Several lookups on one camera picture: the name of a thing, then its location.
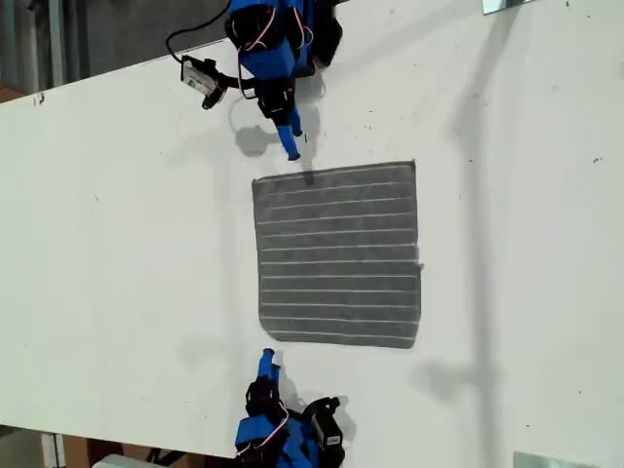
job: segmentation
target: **white wire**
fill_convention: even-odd
[[[312,32],[312,29],[310,29],[308,26],[304,26],[303,29],[307,29],[307,31],[310,33],[310,41],[305,43],[306,46],[309,46],[310,44],[312,44],[312,41],[314,41],[314,33]]]
[[[273,8],[273,11],[271,12],[271,18],[269,19],[269,22],[266,24],[266,26],[264,26],[264,29],[262,29],[262,32],[260,32],[260,34],[257,36],[255,41],[253,41],[252,44],[245,49],[246,51],[250,51],[251,49],[253,49],[255,45],[262,40],[262,38],[264,37],[264,34],[266,34],[266,31],[268,31],[269,27],[271,27],[271,24],[273,24],[274,19],[275,19],[275,8]]]
[[[286,426],[286,423],[289,422],[289,412],[288,410],[284,407],[284,405],[282,404],[282,402],[280,402],[280,408],[282,408],[282,410],[284,411],[284,419],[282,419],[282,422],[280,422],[280,425],[277,426],[275,428],[275,430],[269,435],[269,437],[267,437],[266,439],[264,439],[264,441],[262,442],[262,444],[260,444],[259,446],[254,446],[252,447],[252,443],[248,443],[247,446],[245,448],[243,448],[241,451],[237,451],[235,457],[239,457],[241,456],[243,453],[245,453],[247,450],[249,449],[259,449],[261,447],[263,447],[264,445],[268,444],[273,437],[275,437],[275,435],[280,432],[284,426]]]
[[[298,49],[301,49],[305,45],[305,30],[303,29],[303,22],[301,21],[299,10],[296,7],[292,7],[292,9],[294,10],[294,18],[296,19],[296,23],[299,25],[299,29],[301,30],[301,45],[297,47]]]

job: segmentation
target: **striped cloth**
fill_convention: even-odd
[[[259,318],[282,341],[413,346],[413,162],[253,181]]]

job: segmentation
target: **floor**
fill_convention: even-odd
[[[171,32],[209,20],[226,0],[85,0],[91,76],[156,59],[167,53]],[[178,51],[225,36],[223,21],[174,40]]]
[[[41,435],[35,431],[0,426],[2,468],[42,468]]]

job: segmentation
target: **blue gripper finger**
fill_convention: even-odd
[[[289,114],[289,121],[291,122],[292,132],[296,137],[301,137],[303,131],[301,130],[301,118],[299,112],[293,109]]]
[[[258,377],[269,377],[269,380],[273,378],[273,355],[275,353],[272,349],[266,348],[262,351],[262,357],[260,358],[260,362],[257,366],[257,376]]]
[[[289,155],[289,161],[296,161],[301,157],[296,149],[296,143],[294,142],[293,128],[290,125],[278,125],[277,133],[280,136],[282,145]]]

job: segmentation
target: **white table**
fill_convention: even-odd
[[[203,111],[170,58],[0,107],[0,423],[231,456],[274,346],[287,401],[348,397],[346,467],[620,468],[624,4],[339,15],[321,96],[299,85],[301,164],[236,93]],[[235,71],[228,42],[197,55]],[[415,346],[271,340],[252,180],[409,159]]]

